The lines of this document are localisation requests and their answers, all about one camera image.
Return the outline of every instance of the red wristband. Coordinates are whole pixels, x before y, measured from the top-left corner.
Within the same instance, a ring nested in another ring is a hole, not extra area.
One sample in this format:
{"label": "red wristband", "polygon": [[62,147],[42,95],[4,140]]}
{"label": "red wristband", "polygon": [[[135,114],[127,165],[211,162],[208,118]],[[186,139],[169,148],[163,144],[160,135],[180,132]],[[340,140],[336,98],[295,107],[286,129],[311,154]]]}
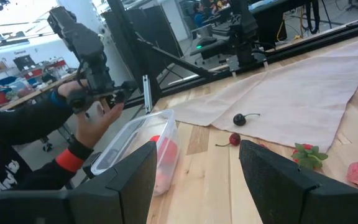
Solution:
{"label": "red wristband", "polygon": [[68,149],[65,149],[55,160],[59,166],[70,172],[76,172],[84,164],[84,160],[76,157]]}

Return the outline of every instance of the person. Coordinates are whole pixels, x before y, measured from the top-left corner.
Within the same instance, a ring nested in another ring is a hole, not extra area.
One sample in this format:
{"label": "person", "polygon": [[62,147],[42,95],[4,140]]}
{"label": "person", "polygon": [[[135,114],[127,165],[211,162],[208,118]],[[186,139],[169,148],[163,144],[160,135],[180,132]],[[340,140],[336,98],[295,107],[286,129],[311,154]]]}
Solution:
{"label": "person", "polygon": [[35,171],[12,147],[36,141],[63,125],[73,114],[65,98],[79,88],[77,82],[64,83],[46,100],[18,110],[0,110],[0,190],[59,190],[81,168],[110,124],[120,117],[123,103],[110,109],[101,101],[103,108],[98,107],[99,119],[95,122],[88,121],[85,112],[76,114],[74,140],[53,161]]}
{"label": "person", "polygon": [[[209,17],[213,16],[216,12],[216,6],[213,4],[211,7],[212,10],[209,13]],[[193,10],[195,12],[194,22],[196,26],[198,28],[203,27],[203,22],[205,21],[204,6],[200,2],[196,2],[193,5]]]}

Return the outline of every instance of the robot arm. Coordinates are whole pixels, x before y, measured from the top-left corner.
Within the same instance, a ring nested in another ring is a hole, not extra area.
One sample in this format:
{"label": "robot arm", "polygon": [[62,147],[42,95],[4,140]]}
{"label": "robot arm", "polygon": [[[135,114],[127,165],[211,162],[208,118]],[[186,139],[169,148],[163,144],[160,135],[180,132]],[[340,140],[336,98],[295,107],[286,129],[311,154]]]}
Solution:
{"label": "robot arm", "polygon": [[[103,51],[103,43],[97,33],[77,23],[75,15],[62,6],[53,8],[49,13],[48,23],[52,30],[80,61],[77,81],[83,89],[70,94],[67,98],[67,103],[73,108],[74,113],[87,110],[94,100],[101,97],[106,97],[110,106],[126,101],[137,86],[132,81],[115,86],[106,66],[107,58]],[[82,78],[87,79],[88,86],[82,85]]]}

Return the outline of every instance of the wooden tabletop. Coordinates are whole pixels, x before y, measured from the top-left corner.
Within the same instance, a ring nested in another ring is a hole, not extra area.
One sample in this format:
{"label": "wooden tabletop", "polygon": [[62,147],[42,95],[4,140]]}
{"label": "wooden tabletop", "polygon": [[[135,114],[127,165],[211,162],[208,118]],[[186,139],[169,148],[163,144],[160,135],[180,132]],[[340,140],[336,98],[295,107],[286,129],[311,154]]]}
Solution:
{"label": "wooden tabletop", "polygon": [[22,104],[22,103],[24,103],[26,101],[29,101],[29,100],[35,98],[36,96],[38,96],[38,95],[40,95],[42,93],[45,93],[46,91],[50,90],[51,88],[62,84],[63,82],[73,78],[74,76],[75,76],[75,73],[66,75],[64,78],[62,78],[62,79],[60,79],[60,80],[58,80],[56,82],[53,82],[53,83],[51,83],[51,84],[49,84],[49,85],[47,85],[47,86],[45,86],[45,87],[43,87],[43,88],[41,88],[39,90],[35,90],[34,92],[32,92],[32,93],[30,93],[30,94],[28,94],[28,95],[26,95],[26,96],[24,96],[24,97],[22,97],[22,98],[20,98],[18,100],[10,102],[10,103],[6,104],[5,106],[1,107],[0,109],[1,110],[9,110],[9,109],[11,109],[11,108],[13,108],[13,107],[15,107],[17,105],[20,105],[20,104]]}
{"label": "wooden tabletop", "polygon": [[[358,37],[269,65],[282,67],[355,42]],[[263,69],[239,75],[238,79]],[[154,111],[164,110],[185,100],[213,93],[234,82],[226,78],[160,99]],[[229,139],[229,132],[177,122],[180,156],[170,190],[154,197],[147,223],[262,223],[247,188],[239,161],[239,147],[216,147]],[[293,148],[248,136],[242,139],[262,143],[270,150],[290,158]],[[320,173],[347,182],[350,163],[358,162],[358,89],[349,102],[333,146]]]}

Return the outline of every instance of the cherry stem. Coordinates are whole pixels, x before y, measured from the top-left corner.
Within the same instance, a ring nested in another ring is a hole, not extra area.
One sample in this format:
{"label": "cherry stem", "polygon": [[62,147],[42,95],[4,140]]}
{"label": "cherry stem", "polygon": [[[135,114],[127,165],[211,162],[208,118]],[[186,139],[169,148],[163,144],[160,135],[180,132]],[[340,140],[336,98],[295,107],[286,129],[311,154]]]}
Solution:
{"label": "cherry stem", "polygon": [[244,115],[244,117],[248,116],[248,115],[258,115],[260,116],[260,114],[257,114],[257,113],[252,113],[252,114],[247,114],[247,115]]}
{"label": "cherry stem", "polygon": [[225,144],[225,145],[215,144],[215,146],[220,146],[220,147],[225,147],[225,146],[228,146],[228,145],[230,145],[230,143],[227,143],[227,144]]}

